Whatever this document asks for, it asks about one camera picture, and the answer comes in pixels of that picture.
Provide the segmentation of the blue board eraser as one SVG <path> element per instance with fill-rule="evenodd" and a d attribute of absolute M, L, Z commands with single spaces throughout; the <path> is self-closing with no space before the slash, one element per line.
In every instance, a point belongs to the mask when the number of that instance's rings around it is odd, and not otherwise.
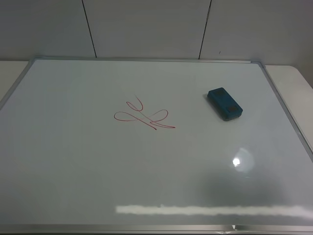
<path fill-rule="evenodd" d="M 237 119 L 243 113 L 241 106 L 223 87 L 210 90 L 207 99 L 223 121 Z"/>

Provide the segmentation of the white whiteboard with aluminium frame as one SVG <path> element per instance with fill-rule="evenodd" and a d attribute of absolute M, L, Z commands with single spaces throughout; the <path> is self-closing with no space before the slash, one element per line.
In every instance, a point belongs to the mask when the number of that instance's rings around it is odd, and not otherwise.
<path fill-rule="evenodd" d="M 135 96 L 176 129 L 115 120 Z M 36 58 L 0 103 L 0 231 L 311 234 L 313 152 L 260 63 Z"/>

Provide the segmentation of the red marker scribble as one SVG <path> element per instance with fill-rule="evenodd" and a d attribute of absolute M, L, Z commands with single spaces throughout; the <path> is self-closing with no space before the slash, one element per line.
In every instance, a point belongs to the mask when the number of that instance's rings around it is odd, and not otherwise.
<path fill-rule="evenodd" d="M 169 115 L 168 110 L 161 109 L 155 113 L 146 115 L 144 113 L 145 107 L 143 102 L 137 96 L 135 97 L 138 101 L 138 105 L 134 105 L 134 103 L 130 101 L 126 102 L 127 106 L 133 111 L 133 113 L 118 111 L 113 115 L 115 120 L 119 122 L 141 122 L 154 130 L 157 130 L 158 128 L 176 129 L 175 126 L 162 123 Z"/>

